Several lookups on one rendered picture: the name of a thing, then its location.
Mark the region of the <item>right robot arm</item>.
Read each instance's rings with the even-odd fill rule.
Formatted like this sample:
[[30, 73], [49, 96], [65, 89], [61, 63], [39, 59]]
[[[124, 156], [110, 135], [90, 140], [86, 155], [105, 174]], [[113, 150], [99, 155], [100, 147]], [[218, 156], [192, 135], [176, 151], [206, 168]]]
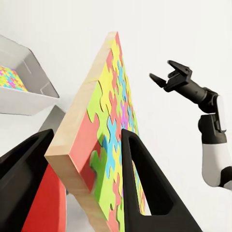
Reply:
[[149, 74], [149, 77], [165, 92], [177, 91], [205, 112], [198, 122], [202, 133], [202, 177], [210, 187], [222, 187], [232, 191], [232, 160], [226, 136], [226, 117], [223, 97], [218, 93], [200, 87], [191, 80], [190, 67], [173, 60], [168, 63], [175, 71], [168, 75], [168, 82]]

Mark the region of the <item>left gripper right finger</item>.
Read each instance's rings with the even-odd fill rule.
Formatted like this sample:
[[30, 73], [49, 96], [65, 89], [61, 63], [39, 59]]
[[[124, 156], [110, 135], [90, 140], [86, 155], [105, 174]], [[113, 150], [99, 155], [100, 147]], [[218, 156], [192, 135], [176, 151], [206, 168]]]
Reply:
[[[140, 137], [121, 130], [125, 232], [203, 232]], [[151, 216], [140, 213], [134, 161]]]

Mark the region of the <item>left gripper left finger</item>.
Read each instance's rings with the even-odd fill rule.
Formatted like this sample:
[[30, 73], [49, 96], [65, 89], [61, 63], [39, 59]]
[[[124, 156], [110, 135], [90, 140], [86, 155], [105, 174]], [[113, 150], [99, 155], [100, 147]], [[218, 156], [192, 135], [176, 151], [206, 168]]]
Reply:
[[21, 232], [48, 166], [52, 129], [40, 131], [0, 157], [0, 232]]

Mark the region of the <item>jigsaw puzzle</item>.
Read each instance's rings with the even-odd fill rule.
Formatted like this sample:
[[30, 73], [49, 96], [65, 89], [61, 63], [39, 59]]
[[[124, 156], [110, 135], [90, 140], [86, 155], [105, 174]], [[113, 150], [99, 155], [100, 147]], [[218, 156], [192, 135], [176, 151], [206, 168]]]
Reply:
[[[108, 33], [45, 158], [95, 232], [125, 232], [121, 130], [139, 137], [118, 30]], [[145, 194], [132, 161], [140, 213]]]
[[0, 66], [0, 86], [27, 91], [17, 73]]

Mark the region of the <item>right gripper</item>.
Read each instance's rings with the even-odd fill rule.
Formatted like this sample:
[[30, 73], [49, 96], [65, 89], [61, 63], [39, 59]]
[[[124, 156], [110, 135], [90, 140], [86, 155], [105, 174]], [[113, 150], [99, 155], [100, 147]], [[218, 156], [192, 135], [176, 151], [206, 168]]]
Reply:
[[152, 73], [149, 77], [167, 93], [175, 90], [187, 99], [194, 97], [199, 90], [199, 85], [191, 80], [193, 71], [190, 67], [173, 60], [169, 60], [168, 63], [178, 71], [179, 75], [169, 79], [168, 82]]

